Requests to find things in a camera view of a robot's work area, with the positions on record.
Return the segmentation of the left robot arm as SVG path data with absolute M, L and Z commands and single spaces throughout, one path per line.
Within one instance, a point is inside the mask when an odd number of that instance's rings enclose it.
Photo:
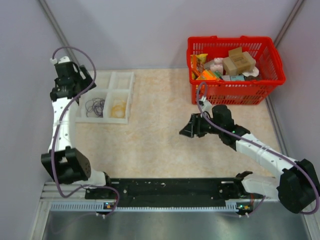
M 41 163 L 52 180 L 58 184 L 96 186 L 102 198 L 109 198 L 114 191 L 110 178 L 103 171 L 92 168 L 89 159 L 76 148 L 76 113 L 79 100 L 76 96 L 86 87 L 96 84 L 84 65 L 78 66 L 67 57 L 54 65 L 57 78 L 50 92 L 53 108 L 52 139 Z

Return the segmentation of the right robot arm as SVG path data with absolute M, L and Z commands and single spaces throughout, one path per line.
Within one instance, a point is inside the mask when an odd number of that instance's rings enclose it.
M 199 110 L 191 115 L 187 125 L 179 131 L 180 135 L 201 138 L 216 134 L 226 146 L 252 158 L 273 175 L 245 173 L 233 185 L 237 197 L 245 198 L 252 193 L 277 199 L 295 214 L 312 215 L 319 210 L 320 182 L 309 160 L 295 160 L 263 144 L 248 129 L 235 124 L 226 105 L 203 105 Z

